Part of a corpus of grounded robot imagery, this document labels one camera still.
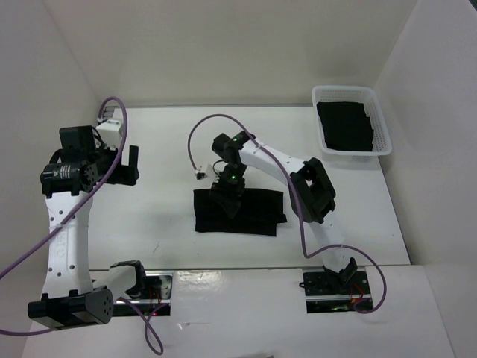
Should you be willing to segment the black skirt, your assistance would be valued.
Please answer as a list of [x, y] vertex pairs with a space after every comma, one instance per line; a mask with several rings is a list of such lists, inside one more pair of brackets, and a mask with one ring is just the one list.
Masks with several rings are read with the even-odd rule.
[[209, 197], [208, 189], [194, 193], [195, 230], [198, 233], [241, 233], [277, 235], [277, 225], [287, 222], [284, 194], [269, 189], [250, 188], [244, 191], [241, 207], [232, 218]]

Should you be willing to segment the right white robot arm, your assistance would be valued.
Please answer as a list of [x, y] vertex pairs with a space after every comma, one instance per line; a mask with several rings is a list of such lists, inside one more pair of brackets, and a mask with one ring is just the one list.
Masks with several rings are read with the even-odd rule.
[[358, 270], [356, 260], [346, 249], [334, 211], [336, 191], [322, 162], [313, 157], [301, 160], [278, 151], [242, 131], [233, 137], [220, 134], [212, 142], [212, 151], [225, 162], [212, 184], [209, 197], [232, 219], [242, 208], [245, 193], [244, 174], [250, 167], [284, 183], [291, 208], [297, 216], [300, 246], [307, 259], [323, 254], [326, 284], [342, 293], [353, 283]]

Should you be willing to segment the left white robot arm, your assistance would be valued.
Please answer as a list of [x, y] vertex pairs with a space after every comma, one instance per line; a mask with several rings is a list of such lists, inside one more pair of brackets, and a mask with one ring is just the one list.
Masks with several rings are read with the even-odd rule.
[[61, 147], [40, 175], [52, 235], [48, 269], [40, 299], [28, 304], [28, 317], [52, 330], [107, 324], [124, 293], [139, 298], [148, 291], [138, 260], [113, 264], [102, 281], [89, 272], [92, 197], [106, 183], [136, 185], [138, 147], [121, 164], [126, 129], [118, 120], [61, 128], [59, 135]]

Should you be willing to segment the black folded skirts stack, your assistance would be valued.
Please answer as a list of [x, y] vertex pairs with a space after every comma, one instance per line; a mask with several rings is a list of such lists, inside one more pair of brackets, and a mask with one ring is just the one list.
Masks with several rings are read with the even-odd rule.
[[326, 147], [336, 151], [372, 151], [370, 117], [358, 102], [318, 102]]

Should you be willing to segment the white plastic basket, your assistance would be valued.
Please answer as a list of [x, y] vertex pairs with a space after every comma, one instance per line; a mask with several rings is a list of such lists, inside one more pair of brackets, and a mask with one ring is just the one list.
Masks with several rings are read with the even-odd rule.
[[[373, 129], [371, 151], [337, 151], [327, 147], [323, 125], [318, 115], [317, 105], [320, 102], [355, 102], [364, 106]], [[389, 155], [392, 151], [391, 138], [388, 132], [382, 108], [377, 94], [372, 88], [347, 85], [318, 85], [312, 88], [312, 104], [314, 107], [318, 146], [323, 156], [331, 157], [379, 157]]]

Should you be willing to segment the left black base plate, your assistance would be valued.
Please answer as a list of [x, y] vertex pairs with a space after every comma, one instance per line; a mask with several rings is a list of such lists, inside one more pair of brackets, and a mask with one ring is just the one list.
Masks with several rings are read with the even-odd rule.
[[124, 293], [126, 298], [144, 316], [170, 316], [173, 288], [173, 271], [146, 270], [139, 291]]

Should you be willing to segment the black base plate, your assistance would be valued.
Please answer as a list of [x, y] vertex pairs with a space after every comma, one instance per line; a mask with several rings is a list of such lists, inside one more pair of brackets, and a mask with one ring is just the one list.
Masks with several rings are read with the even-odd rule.
[[146, 270], [139, 291], [124, 293], [126, 298], [144, 316], [170, 316], [173, 288], [173, 271]]
[[363, 269], [359, 269], [343, 286], [323, 269], [304, 270], [299, 287], [305, 294], [308, 314], [352, 312], [355, 304], [364, 311], [374, 307], [367, 273]]

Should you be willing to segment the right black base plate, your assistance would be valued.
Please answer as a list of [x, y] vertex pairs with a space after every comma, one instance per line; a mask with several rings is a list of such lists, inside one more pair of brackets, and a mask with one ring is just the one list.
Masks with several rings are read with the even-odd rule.
[[352, 312], [355, 304], [364, 311], [374, 307], [367, 273], [363, 269], [359, 269], [343, 286], [323, 269], [304, 270], [299, 287], [305, 294], [308, 314]]

